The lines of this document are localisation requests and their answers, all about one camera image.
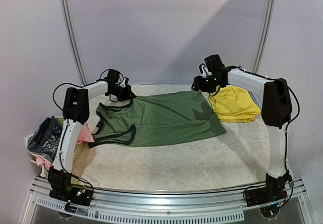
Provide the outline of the yellow shorts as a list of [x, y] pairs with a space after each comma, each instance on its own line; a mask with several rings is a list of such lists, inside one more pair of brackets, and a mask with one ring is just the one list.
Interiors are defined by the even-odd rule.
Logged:
[[217, 88], [208, 100], [219, 121], [226, 123], [250, 123], [261, 113], [261, 109], [249, 92], [238, 86]]

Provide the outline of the olive green garment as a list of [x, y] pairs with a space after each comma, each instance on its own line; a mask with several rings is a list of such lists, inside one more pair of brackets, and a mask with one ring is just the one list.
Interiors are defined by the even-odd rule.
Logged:
[[96, 108], [99, 117], [89, 147], [117, 144], [157, 147], [199, 141], [226, 133], [201, 92], [137, 96], [123, 106]]

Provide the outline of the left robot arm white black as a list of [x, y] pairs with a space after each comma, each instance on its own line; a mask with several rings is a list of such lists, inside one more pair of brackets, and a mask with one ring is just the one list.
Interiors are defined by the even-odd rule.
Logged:
[[135, 98], [128, 84], [129, 78], [114, 69], [105, 70], [107, 76], [99, 78], [88, 85], [78, 86], [68, 83], [64, 104], [61, 108], [64, 118], [63, 132], [55, 159], [48, 172], [48, 181], [53, 184], [65, 176], [70, 179], [78, 176], [72, 174], [72, 165], [76, 142], [83, 125], [90, 116], [89, 101], [101, 94], [113, 95], [117, 101]]

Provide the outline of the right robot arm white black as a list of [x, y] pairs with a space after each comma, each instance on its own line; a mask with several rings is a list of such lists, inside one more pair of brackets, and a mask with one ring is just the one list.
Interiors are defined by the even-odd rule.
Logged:
[[218, 54], [210, 55], [199, 65], [200, 75], [193, 79], [192, 90], [218, 93], [228, 85], [238, 86], [252, 93], [260, 106], [270, 140], [270, 161], [261, 198], [273, 201], [281, 192], [278, 185], [291, 182], [287, 168], [287, 129], [292, 122], [292, 102], [289, 86], [283, 78], [272, 79], [249, 72], [241, 66], [225, 66]]

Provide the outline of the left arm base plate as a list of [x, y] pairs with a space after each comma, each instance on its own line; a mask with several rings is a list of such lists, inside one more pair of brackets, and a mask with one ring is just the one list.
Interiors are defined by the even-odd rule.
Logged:
[[93, 194], [94, 189], [87, 185], [73, 186], [71, 183], [63, 183], [59, 187], [51, 185], [49, 196], [71, 204], [90, 206]]

